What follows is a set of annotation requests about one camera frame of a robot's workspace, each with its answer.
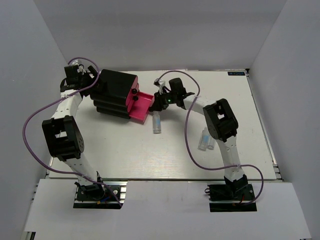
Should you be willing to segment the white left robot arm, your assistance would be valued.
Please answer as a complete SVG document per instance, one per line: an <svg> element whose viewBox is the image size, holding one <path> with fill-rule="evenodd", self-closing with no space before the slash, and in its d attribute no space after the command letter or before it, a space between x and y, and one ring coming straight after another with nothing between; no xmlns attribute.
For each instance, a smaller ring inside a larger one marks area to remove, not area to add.
<svg viewBox="0 0 320 240"><path fill-rule="evenodd" d="M67 165L76 174L77 185L88 189L90 196L99 200L105 196L106 187L97 182L98 172L84 155L85 142L75 120L84 96L76 91L93 83L93 78L83 73L83 69L77 63L64 68L66 78L60 84L61 102L53 116L42 122L42 130L50 155Z"/></svg>

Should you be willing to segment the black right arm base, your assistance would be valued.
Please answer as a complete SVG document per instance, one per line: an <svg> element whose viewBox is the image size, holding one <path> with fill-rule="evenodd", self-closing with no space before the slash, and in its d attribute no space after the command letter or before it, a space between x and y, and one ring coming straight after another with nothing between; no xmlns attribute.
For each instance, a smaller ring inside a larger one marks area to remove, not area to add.
<svg viewBox="0 0 320 240"><path fill-rule="evenodd" d="M233 191L227 184L209 184L204 193L209 198L211 213L256 212L256 196L252 184Z"/></svg>

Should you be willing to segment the pink bottom drawer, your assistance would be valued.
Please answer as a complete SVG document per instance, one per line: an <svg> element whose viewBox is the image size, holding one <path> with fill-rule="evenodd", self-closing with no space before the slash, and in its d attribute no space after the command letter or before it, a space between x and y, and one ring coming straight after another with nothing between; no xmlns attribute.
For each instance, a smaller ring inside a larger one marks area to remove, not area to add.
<svg viewBox="0 0 320 240"><path fill-rule="evenodd" d="M149 114L149 108L154 103L154 98L155 96L152 94L139 91L133 97L129 117L138 123L144 124Z"/></svg>

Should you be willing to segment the pink drawer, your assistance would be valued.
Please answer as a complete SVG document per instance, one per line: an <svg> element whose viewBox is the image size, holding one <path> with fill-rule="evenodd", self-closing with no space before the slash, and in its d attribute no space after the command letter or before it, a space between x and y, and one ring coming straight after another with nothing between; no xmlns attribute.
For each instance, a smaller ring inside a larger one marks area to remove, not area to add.
<svg viewBox="0 0 320 240"><path fill-rule="evenodd" d="M155 96L152 94L139 91L133 97L129 117L138 123L144 124L149 114L149 108L154 103L154 98Z"/></svg>
<svg viewBox="0 0 320 240"><path fill-rule="evenodd" d="M129 113L131 111L131 108L134 104L135 101L137 101L139 99L139 97L137 96L139 90L136 88L132 88L126 98L125 104L127 107L127 112Z"/></svg>
<svg viewBox="0 0 320 240"><path fill-rule="evenodd" d="M137 95L139 91L139 83L138 83L138 76L134 75L133 82L131 87L129 88L129 92L127 95L127 100L130 101L134 96Z"/></svg>

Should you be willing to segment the black drawer organizer cabinet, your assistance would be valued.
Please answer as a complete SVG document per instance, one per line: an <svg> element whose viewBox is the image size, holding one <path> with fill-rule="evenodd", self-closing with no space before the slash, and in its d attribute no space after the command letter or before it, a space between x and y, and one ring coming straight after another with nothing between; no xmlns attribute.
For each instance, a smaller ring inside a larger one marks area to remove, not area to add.
<svg viewBox="0 0 320 240"><path fill-rule="evenodd" d="M134 80L134 74L103 69L102 97L91 97L99 113L129 119L126 98Z"/></svg>

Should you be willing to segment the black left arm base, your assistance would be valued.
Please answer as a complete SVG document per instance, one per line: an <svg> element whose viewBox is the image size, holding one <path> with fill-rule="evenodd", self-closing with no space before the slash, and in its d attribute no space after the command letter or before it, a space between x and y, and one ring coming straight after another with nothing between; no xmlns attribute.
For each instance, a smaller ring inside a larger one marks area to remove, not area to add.
<svg viewBox="0 0 320 240"><path fill-rule="evenodd" d="M113 209L119 210L121 206L117 202L116 197L121 204L124 203L126 196L126 182L106 182L110 189L96 184L88 186L80 186L78 182L73 202L74 209Z"/></svg>

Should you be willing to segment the pink top drawer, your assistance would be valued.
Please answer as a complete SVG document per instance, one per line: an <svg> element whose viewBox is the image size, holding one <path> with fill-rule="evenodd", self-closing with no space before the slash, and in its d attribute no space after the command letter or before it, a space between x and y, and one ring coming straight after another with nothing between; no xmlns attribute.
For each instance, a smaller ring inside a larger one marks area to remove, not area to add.
<svg viewBox="0 0 320 240"><path fill-rule="evenodd" d="M138 83L138 76L134 75L133 82L131 87L129 88L129 92L127 95L127 100L130 101L134 96L137 95L139 91L139 83Z"/></svg>

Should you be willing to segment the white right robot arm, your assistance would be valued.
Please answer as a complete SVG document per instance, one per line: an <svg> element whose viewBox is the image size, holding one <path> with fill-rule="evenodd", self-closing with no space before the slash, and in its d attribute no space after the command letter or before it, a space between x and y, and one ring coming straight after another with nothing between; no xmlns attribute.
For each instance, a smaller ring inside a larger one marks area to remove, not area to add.
<svg viewBox="0 0 320 240"><path fill-rule="evenodd" d="M170 88L165 86L165 81L156 79L154 85L158 91L154 94L154 103L149 108L151 112L166 110L170 104L196 112L204 116L209 135L217 142L224 170L226 195L236 200L244 193L248 184L247 176L243 171L237 149L238 121L224 98L213 101L187 92L180 78L169 81Z"/></svg>

